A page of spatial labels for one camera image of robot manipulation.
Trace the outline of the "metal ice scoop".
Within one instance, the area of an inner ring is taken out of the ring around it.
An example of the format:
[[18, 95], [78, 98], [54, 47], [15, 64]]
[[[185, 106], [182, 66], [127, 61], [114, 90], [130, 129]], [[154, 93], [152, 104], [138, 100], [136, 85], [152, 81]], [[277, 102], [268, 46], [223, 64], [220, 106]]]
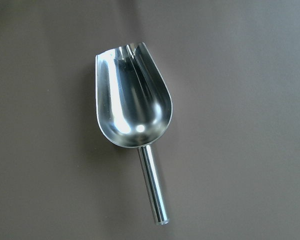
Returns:
[[95, 57], [96, 118], [113, 144], [137, 149], [154, 221], [169, 222], [152, 144], [168, 129], [173, 103], [145, 43], [130, 43]]

